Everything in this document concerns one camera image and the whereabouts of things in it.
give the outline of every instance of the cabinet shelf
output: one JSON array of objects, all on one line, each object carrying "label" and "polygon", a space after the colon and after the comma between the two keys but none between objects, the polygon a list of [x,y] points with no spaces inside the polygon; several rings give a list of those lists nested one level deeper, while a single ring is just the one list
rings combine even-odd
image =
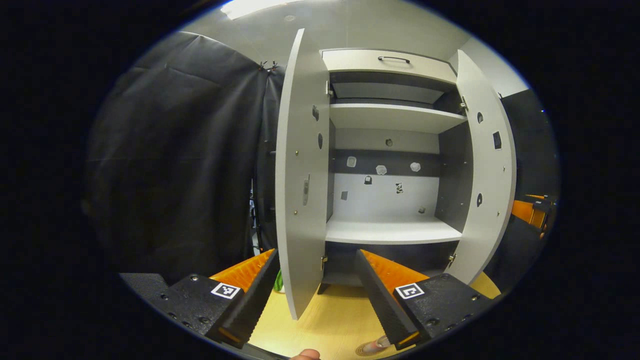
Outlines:
[{"label": "cabinet shelf", "polygon": [[440,134],[467,117],[440,110],[391,104],[332,104],[331,120],[338,129],[383,129]]},{"label": "cabinet shelf", "polygon": [[349,219],[331,217],[326,241],[355,244],[406,245],[459,240],[461,233],[435,217]]}]

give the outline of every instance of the ceiling light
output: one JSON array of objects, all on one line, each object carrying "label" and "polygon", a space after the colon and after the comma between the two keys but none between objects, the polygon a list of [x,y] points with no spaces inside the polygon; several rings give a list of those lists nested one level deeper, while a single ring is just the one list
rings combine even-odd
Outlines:
[{"label": "ceiling light", "polygon": [[224,4],[220,11],[227,14],[229,19],[234,20],[262,9],[297,1],[302,0],[233,0]]}]

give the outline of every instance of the cabinet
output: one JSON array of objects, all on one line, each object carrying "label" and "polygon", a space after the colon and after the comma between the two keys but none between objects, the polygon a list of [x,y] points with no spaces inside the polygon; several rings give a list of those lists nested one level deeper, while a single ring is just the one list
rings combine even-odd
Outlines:
[{"label": "cabinet", "polygon": [[289,55],[275,162],[294,319],[321,282],[358,285],[350,259],[360,248],[471,283],[500,242],[515,191],[507,116],[464,52],[456,74],[417,54],[322,51],[304,29]]}]

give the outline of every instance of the open cabinet door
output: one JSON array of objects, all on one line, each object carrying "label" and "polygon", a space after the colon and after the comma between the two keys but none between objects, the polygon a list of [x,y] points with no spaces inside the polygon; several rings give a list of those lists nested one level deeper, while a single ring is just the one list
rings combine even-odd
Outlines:
[{"label": "open cabinet door", "polygon": [[470,284],[484,270],[507,227],[515,195],[516,153],[496,91],[461,50],[456,85],[466,105],[474,175],[467,223],[446,272]]},{"label": "open cabinet door", "polygon": [[276,140],[276,233],[282,282],[297,320],[323,277],[329,165],[329,71],[298,30],[285,73]]}]

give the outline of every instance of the drawer handle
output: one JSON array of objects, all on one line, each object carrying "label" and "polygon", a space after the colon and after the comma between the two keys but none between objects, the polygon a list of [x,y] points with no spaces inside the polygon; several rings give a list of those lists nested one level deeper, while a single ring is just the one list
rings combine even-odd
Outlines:
[{"label": "drawer handle", "polygon": [[382,60],[384,60],[384,59],[398,59],[398,60],[404,60],[404,61],[406,61],[406,63],[411,63],[411,62],[409,61],[409,59],[395,58],[395,57],[393,57],[393,56],[379,56],[379,57],[378,57],[378,60],[380,60],[380,61],[382,61]]}]

